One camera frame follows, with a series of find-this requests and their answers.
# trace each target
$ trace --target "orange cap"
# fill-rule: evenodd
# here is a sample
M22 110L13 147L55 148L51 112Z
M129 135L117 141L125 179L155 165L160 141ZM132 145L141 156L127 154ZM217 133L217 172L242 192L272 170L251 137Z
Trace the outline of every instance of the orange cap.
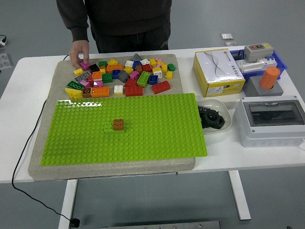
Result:
M263 74L259 85L264 89L271 89L280 73L281 72L277 67L268 67Z

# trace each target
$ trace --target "person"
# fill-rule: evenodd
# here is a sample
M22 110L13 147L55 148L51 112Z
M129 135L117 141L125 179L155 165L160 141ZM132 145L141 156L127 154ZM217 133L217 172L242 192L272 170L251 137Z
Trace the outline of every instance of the person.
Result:
M168 50L172 0L56 0L72 33L72 65L89 61L87 19L99 53Z

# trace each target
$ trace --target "dark jeans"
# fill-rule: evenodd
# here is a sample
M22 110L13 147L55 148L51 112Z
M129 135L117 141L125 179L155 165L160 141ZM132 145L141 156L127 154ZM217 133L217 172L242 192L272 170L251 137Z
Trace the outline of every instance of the dark jeans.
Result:
M168 50L171 23L156 29L126 36L110 36L92 31L99 53Z

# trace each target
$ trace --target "table leg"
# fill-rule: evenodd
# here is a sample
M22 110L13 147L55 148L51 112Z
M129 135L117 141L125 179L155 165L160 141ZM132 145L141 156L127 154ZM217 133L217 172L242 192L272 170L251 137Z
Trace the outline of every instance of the table leg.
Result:
M239 177L238 170L229 171L230 181L232 185L232 190L235 197L236 207L240 220L250 220L250 212L247 205L247 200L244 195L244 189L242 185L242 181Z
M74 198L76 193L77 180L68 180L66 186L65 197L63 199L61 214L67 218L71 218L73 211ZM69 221L61 216L58 229L69 229Z

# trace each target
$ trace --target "white bowl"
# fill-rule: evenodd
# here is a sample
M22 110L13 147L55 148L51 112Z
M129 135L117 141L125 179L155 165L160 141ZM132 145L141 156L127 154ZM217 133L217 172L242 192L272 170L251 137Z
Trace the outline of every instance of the white bowl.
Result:
M224 125L223 125L223 127L221 127L221 129L218 130L218 129L214 129L211 127L207 127L205 129L203 129L204 134L223 131L223 130L228 129L231 126L231 123L232 123L231 116L228 112L228 109L222 102L220 102L216 99L206 99L206 100L198 101L197 104L198 104L198 106L204 106L204 107L210 108L211 110L218 111L219 115L221 115L224 118Z

